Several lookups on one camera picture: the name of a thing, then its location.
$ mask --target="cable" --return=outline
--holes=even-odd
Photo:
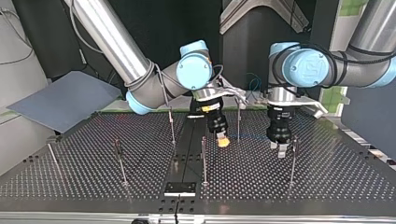
[[[178,210],[178,204],[180,202],[180,194],[177,197],[177,204],[176,204],[176,209],[175,209],[175,214],[174,214],[174,218],[175,218],[175,224],[178,224],[178,216],[177,216],[177,210]]]
[[[22,38],[22,36],[20,35],[20,33],[18,33],[18,31],[17,31],[17,29],[15,28],[15,26],[14,26],[14,25],[12,24],[12,22],[7,18],[6,13],[10,13],[11,15],[13,15],[13,16],[14,16],[15,18],[17,18],[18,20],[20,19],[20,17],[19,17],[15,12],[13,12],[13,11],[7,9],[7,8],[0,7],[0,12],[3,14],[3,18],[4,18],[4,20],[6,21],[6,23],[8,24],[8,26],[10,26],[10,27],[14,30],[15,34],[17,35],[17,37],[18,37],[27,47],[30,48],[29,53],[28,53],[25,57],[23,57],[23,58],[21,58],[21,59],[18,59],[18,60],[15,60],[15,61],[11,61],[11,62],[0,63],[0,65],[6,65],[6,64],[11,64],[11,63],[18,63],[18,62],[21,62],[21,61],[23,61],[23,60],[28,59],[28,58],[34,53],[33,48],[32,48],[32,45],[29,43],[27,37],[25,37],[25,39]]]
[[[373,63],[382,63],[387,60],[391,60],[392,58],[396,57],[396,52],[393,52],[390,54],[388,57],[382,58],[382,59],[376,59],[376,60],[369,60],[369,61],[355,61],[355,60],[350,60],[350,59],[344,59],[342,57],[339,57],[337,55],[333,55],[334,59],[339,60],[341,62],[346,62],[346,63],[358,63],[358,64],[373,64]]]
[[[219,72],[218,72],[213,78],[211,78],[211,80],[216,80],[216,79],[218,79],[218,77],[221,76],[221,74],[222,74],[222,72],[223,72],[223,70],[224,70],[224,66],[223,66],[222,64],[216,64],[215,66],[213,66],[213,69],[215,69],[215,68],[217,68],[217,67],[219,67],[220,70],[219,70]]]
[[[78,36],[79,40],[81,40],[81,42],[84,43],[85,46],[87,46],[89,49],[91,49],[91,50],[93,50],[93,51],[95,51],[95,52],[98,52],[98,53],[103,54],[103,52],[102,52],[101,50],[94,48],[94,47],[91,46],[87,41],[85,41],[85,39],[84,39],[84,38],[81,36],[81,34],[79,33],[78,28],[77,28],[77,26],[76,26],[76,21],[75,21],[75,19],[74,19],[74,14],[73,14],[74,1],[75,1],[75,0],[72,0],[72,2],[71,2],[71,4],[70,4],[69,13],[70,13],[70,20],[72,21],[72,26],[73,26],[74,31],[76,32],[76,35]]]
[[[67,16],[67,12],[70,13],[70,9],[71,9],[72,7],[70,6],[70,7],[69,7],[69,11],[68,11],[68,9],[64,6],[64,1],[61,0],[61,2],[62,2],[62,7],[63,7],[63,9],[64,9],[64,14]],[[75,28],[76,24],[75,24],[75,21],[74,21],[74,15],[73,15],[73,13],[72,13],[72,15],[69,14],[69,16],[70,16],[70,18],[71,18],[70,21],[69,21],[70,24],[71,24],[71,26],[72,26],[73,28]],[[90,67],[91,70],[96,74],[96,76],[97,76],[100,80],[102,80],[102,79],[100,78],[99,72],[98,72],[95,68],[93,68],[93,66],[91,66],[91,64],[88,62],[88,57],[85,56],[85,52],[84,52],[84,50],[82,49],[80,42],[78,41],[78,39],[79,39],[79,37],[78,37],[78,31],[76,31],[76,30],[77,30],[77,29],[75,29],[74,35],[75,35],[75,38],[76,38],[76,42],[77,42],[77,44],[78,44],[78,50],[79,50],[79,52],[80,52],[80,57],[81,57],[81,60],[82,60],[82,63],[83,63],[83,68],[79,69],[78,71],[83,71],[83,70],[85,70],[87,67]],[[103,55],[103,54],[102,54],[102,56],[104,56],[105,60],[111,65],[111,63],[108,61],[107,57],[105,57],[105,55]],[[109,79],[110,76],[111,76],[111,73],[106,77],[106,82],[107,82],[107,80]]]
[[[309,98],[312,98],[306,88],[303,88],[303,92],[306,94],[306,96],[308,96]]]
[[[107,83],[111,84],[111,81],[116,76],[117,72],[114,68],[111,70],[110,74],[108,75]]]
[[[14,16],[16,19],[20,19],[20,17],[17,15],[17,13],[15,13],[14,11],[11,11],[7,8],[3,8],[0,7],[0,12],[3,14],[3,18],[6,21],[6,23],[8,24],[8,26],[10,26],[12,28],[12,30],[14,30],[15,34],[18,36],[18,38],[29,48],[32,47],[32,45],[29,43],[29,40],[27,39],[27,37],[25,37],[25,39],[22,38],[22,36],[20,35],[20,33],[18,33],[17,29],[15,28],[15,26],[12,24],[12,22],[9,20],[9,18],[7,17],[7,13],[11,14],[12,16]]]
[[[255,82],[255,81],[257,81],[257,84],[256,84],[256,86],[255,86],[253,89],[251,89],[251,84],[253,84],[253,82]],[[254,98],[256,101],[258,101],[257,98],[256,98],[256,96],[254,95],[253,92],[254,92],[255,90],[257,90],[257,88],[259,88],[259,91],[260,91],[260,90],[261,90],[261,85],[262,85],[262,81],[261,81],[261,80],[259,80],[259,79],[257,79],[257,78],[252,79],[252,80],[250,81],[250,83],[248,84],[248,88],[249,88],[249,90],[250,90],[250,93],[249,93],[249,95],[247,96],[247,99],[252,95],[253,98]]]
[[[30,49],[29,54],[26,55],[25,57],[23,57],[23,58],[21,58],[21,59],[18,59],[18,60],[15,60],[15,61],[12,61],[12,62],[0,63],[0,65],[5,65],[5,64],[11,64],[11,63],[18,63],[18,62],[21,62],[21,61],[23,61],[23,60],[28,59],[32,54],[33,54],[33,49]]]
[[[262,80],[259,76],[257,76],[257,75],[254,74],[254,73],[247,73],[247,75],[252,75],[252,76],[256,77],[257,79]]]
[[[298,92],[289,90],[289,89],[288,89],[288,86],[289,86],[288,84],[286,84],[286,83],[285,83],[285,84],[282,84],[281,80],[280,80],[279,77],[278,77],[277,71],[276,71],[276,63],[277,63],[277,61],[279,60],[279,58],[280,58],[286,51],[288,51],[289,49],[293,49],[293,48],[296,48],[296,47],[308,48],[308,49],[315,49],[315,50],[321,52],[322,54],[329,56],[329,58],[330,58],[331,61],[332,61],[334,76],[333,76],[333,78],[332,78],[332,83],[331,83],[329,86],[327,86],[327,87],[326,87],[326,86],[322,86],[322,88],[324,88],[324,89],[329,89],[329,88],[331,88],[331,87],[333,87],[334,85],[337,84],[338,69],[337,69],[337,62],[335,61],[334,55],[332,55],[328,50],[324,49],[322,46],[319,46],[319,45],[316,45],[316,44],[307,43],[307,44],[295,44],[295,45],[289,46],[289,47],[287,47],[287,48],[281,50],[281,51],[275,56],[274,61],[273,61],[273,64],[272,64],[272,72],[273,72],[273,75],[274,75],[274,79],[275,79],[276,82],[277,82],[277,85],[271,84],[272,86],[274,86],[274,87],[282,87],[283,89],[285,89],[286,91],[288,91],[288,92],[294,94],[295,96],[301,97],[301,95],[300,95]]]
[[[157,76],[158,76],[160,83],[162,85],[164,85],[163,77],[166,77],[169,81],[171,81],[175,85],[179,86],[180,88],[185,89],[185,87],[183,87],[180,83],[175,81],[173,78],[169,77],[165,72],[161,71],[158,64],[153,63],[150,60],[148,60],[148,61],[150,63],[148,71],[153,71],[153,69],[155,68],[157,70]],[[143,76],[143,77],[139,78],[138,80],[134,81],[133,83],[129,84],[128,85],[129,91],[135,91],[135,90],[139,89],[143,84],[146,83],[146,81],[149,79],[151,74],[152,74],[152,72],[147,72],[145,76]]]

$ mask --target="gray panel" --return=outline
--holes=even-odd
[[[349,88],[341,121],[353,132],[396,159],[395,111],[396,81],[375,89]]]
[[[339,4],[339,0],[317,0],[310,38],[312,43],[330,48]]]
[[[396,173],[329,121],[301,113],[292,121],[302,147],[295,185],[289,189],[291,155],[280,160],[269,148],[265,112],[242,113],[239,145],[236,112],[225,114],[233,144],[219,149],[206,133],[209,186],[195,198],[176,202],[163,197],[169,167],[180,162],[173,160],[166,113],[102,114],[54,145],[62,175],[43,150],[1,176],[0,211],[174,214],[177,208],[183,214],[396,217]],[[184,117],[175,114],[177,136],[186,131],[184,125],[181,129]],[[198,119],[187,126],[193,129],[190,139],[177,139],[190,144],[190,154],[205,135],[203,123]],[[117,136],[125,146],[129,188],[121,185],[112,155]],[[199,173],[187,172],[189,166],[198,168],[199,161],[186,164],[185,175],[193,178],[184,176],[185,181],[199,178]]]
[[[47,88],[7,108],[65,133],[118,96],[119,89],[82,72],[70,72]]]

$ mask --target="black cable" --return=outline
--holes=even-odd
[[[90,64],[88,63],[88,58],[86,57],[86,54],[85,54],[84,50],[82,49],[82,46],[81,46],[81,43],[80,43],[80,39],[78,38],[78,35],[76,34],[76,31],[73,29],[73,22],[71,21],[70,14],[67,14],[67,13],[66,13],[66,11],[68,11],[70,8],[69,8],[69,9],[68,9],[68,8],[65,8],[65,5],[64,5],[65,2],[64,2],[63,0],[60,0],[60,1],[61,1],[62,8],[64,9],[64,15],[65,15],[67,18],[70,19],[70,20],[68,20],[68,22],[69,22],[69,24],[70,24],[70,26],[71,26],[71,28],[72,28],[72,30],[73,30],[73,35],[74,35],[74,37],[75,37],[75,39],[76,39],[76,42],[77,42],[77,44],[78,44],[78,49],[80,50],[80,53],[82,54],[82,55],[80,55],[81,60],[85,62],[85,63],[83,63],[83,64],[84,64],[83,68],[79,69],[78,71],[83,71],[83,70],[85,70],[87,67],[90,67],[91,70],[97,75],[97,78],[98,78],[99,80],[102,80],[102,79],[100,78],[99,72],[98,72],[95,68],[93,68],[92,65],[90,65]],[[110,63],[110,62],[108,61],[107,57],[105,57],[104,54],[101,54],[101,55],[105,58],[105,60],[106,60],[108,63]]]
[[[343,51],[340,51],[340,53],[341,53],[341,55],[343,56],[344,59],[347,58],[347,55]],[[334,84],[334,86],[338,86],[344,80],[346,75],[347,75],[347,62],[344,61],[343,72],[341,73],[340,79]]]
[[[300,97],[300,96],[301,96],[298,92],[289,90],[289,89],[288,89],[288,86],[289,86],[289,85],[288,85],[287,83],[282,84],[281,80],[280,80],[279,77],[278,77],[277,71],[276,71],[276,63],[277,63],[277,61],[279,60],[279,58],[280,58],[286,51],[288,51],[289,49],[293,49],[293,48],[296,48],[296,47],[301,47],[301,48],[306,48],[306,49],[315,49],[315,50],[321,52],[322,54],[329,56],[329,58],[330,58],[331,61],[332,61],[334,76],[333,76],[333,78],[332,78],[332,83],[331,83],[329,86],[327,86],[327,87],[326,87],[326,86],[322,86],[322,88],[323,88],[323,89],[329,89],[329,88],[331,88],[331,87],[333,87],[333,86],[335,86],[335,85],[337,84],[337,79],[338,79],[338,68],[337,68],[337,62],[335,61],[334,55],[332,55],[328,50],[324,49],[324,48],[323,48],[322,46],[320,46],[320,45],[307,43],[307,44],[295,44],[295,45],[289,46],[289,47],[287,47],[287,48],[281,50],[281,51],[275,56],[275,58],[274,58],[274,60],[273,60],[273,64],[272,64],[272,72],[273,72],[274,79],[276,80],[277,84],[276,84],[276,85],[271,84],[272,86],[274,86],[274,87],[276,87],[276,86],[282,87],[283,89],[285,89],[285,91],[288,91],[288,92],[294,94],[294,95],[297,96],[297,97]]]
[[[107,75],[106,82],[111,83],[113,80],[114,76],[117,74],[116,70],[114,68],[111,69],[110,73]]]
[[[370,51],[370,50],[366,50],[366,49],[359,49],[356,48],[355,46],[348,44],[347,46],[349,49],[352,49],[353,51],[356,51],[358,53],[362,53],[362,54],[367,54],[367,55],[372,55],[372,56],[389,56],[390,54],[392,54],[393,52],[377,52],[377,51]]]
[[[373,64],[373,63],[383,63],[383,62],[386,62],[387,60],[391,60],[392,58],[396,57],[396,52],[393,52],[388,57],[376,59],[376,60],[369,60],[369,61],[355,61],[355,60],[350,60],[350,59],[344,59],[344,58],[336,56],[336,55],[333,55],[333,57],[336,60],[346,62],[346,63]]]
[[[21,62],[23,60],[28,59],[32,54],[33,54],[33,49],[30,49],[30,52],[26,56],[24,56],[23,58],[15,60],[15,61],[11,61],[11,62],[0,63],[0,65],[11,64],[11,63],[19,63],[19,62]]]
[[[176,204],[176,209],[175,209],[175,214],[174,214],[175,224],[178,224],[177,209],[178,209],[179,202],[180,202],[180,195],[178,195],[178,197],[177,197],[177,204]]]
[[[303,88],[303,92],[305,93],[305,95],[309,98],[312,98],[311,95],[309,94],[308,90],[306,88]]]

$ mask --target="metal rod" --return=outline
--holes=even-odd
[[[144,76],[149,60],[136,45],[107,0],[64,0],[85,27],[108,60],[130,85]]]
[[[373,52],[396,49],[396,1],[370,0],[359,20],[350,45]]]
[[[126,180],[125,168],[123,166],[122,158],[120,158],[120,167],[121,167],[121,171],[122,171],[123,183],[125,185],[129,185],[128,181]]]
[[[49,147],[50,155],[53,158],[53,161],[55,161],[55,163],[58,165],[58,161],[56,160],[55,153],[53,153],[52,145],[48,143],[47,146]]]
[[[171,130],[172,130],[172,144],[175,145],[176,140],[175,140],[174,121],[173,121],[173,117],[172,117],[172,106],[169,107],[169,122],[171,123]]]
[[[206,176],[206,138],[202,137],[201,141],[202,147],[201,147],[201,155],[202,155],[202,160],[204,162],[204,186],[206,186],[207,183],[207,176]]]
[[[58,169],[59,175],[62,177],[61,167],[59,166],[58,160],[56,159],[55,153],[53,152],[52,145],[50,143],[47,143],[47,146],[49,147],[50,155],[53,158],[53,161],[55,162],[55,165],[56,165],[56,168]]]
[[[238,103],[238,142],[239,142],[239,139],[240,139],[240,121],[241,121],[241,106],[240,106],[240,104]]]
[[[290,189],[294,186],[294,172],[295,172],[296,158],[300,150],[299,138],[297,136],[294,136],[292,147],[293,147],[293,164],[291,166],[291,174],[290,174]]]

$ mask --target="white wall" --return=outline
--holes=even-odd
[[[15,11],[11,0],[1,0],[0,7]],[[30,52],[3,17],[0,16],[0,63],[18,60]],[[8,18],[24,36],[21,23]],[[6,109],[46,86],[46,77],[34,54],[19,63],[0,65],[0,175],[42,148],[53,135],[52,130]]]

